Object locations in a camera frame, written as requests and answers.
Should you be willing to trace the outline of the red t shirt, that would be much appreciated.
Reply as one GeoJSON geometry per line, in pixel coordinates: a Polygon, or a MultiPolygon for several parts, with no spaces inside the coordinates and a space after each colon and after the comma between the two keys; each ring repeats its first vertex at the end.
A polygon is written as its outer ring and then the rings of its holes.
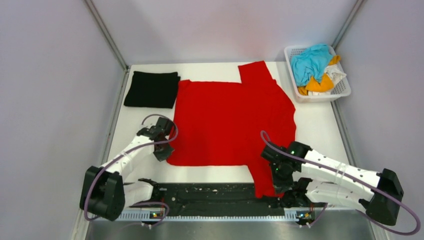
{"type": "Polygon", "coordinates": [[[168,163],[248,167],[257,198],[276,197],[265,143],[287,147],[296,136],[295,106],[264,61],[238,67],[240,82],[182,80],[173,121],[178,128],[168,163]]]}

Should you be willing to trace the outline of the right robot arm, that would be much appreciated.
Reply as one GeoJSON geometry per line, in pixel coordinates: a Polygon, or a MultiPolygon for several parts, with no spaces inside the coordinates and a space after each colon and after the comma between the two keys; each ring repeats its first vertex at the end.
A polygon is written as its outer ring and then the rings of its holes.
{"type": "Polygon", "coordinates": [[[303,143],[287,148],[269,142],[261,153],[271,169],[272,184],[283,208],[323,203],[364,213],[387,226],[397,223],[404,191],[397,174],[357,168],[327,157],[303,143]]]}

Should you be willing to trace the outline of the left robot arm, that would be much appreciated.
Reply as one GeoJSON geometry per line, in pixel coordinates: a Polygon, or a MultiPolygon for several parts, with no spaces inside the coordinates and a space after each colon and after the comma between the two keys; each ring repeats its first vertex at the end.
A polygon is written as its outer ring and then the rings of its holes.
{"type": "Polygon", "coordinates": [[[97,218],[114,221],[125,208],[141,202],[154,207],[160,202],[156,182],[145,178],[127,181],[148,158],[162,162],[174,151],[170,143],[179,134],[177,125],[164,115],[156,114],[156,117],[155,124],[143,125],[114,158],[86,170],[79,207],[87,221],[97,218]]]}

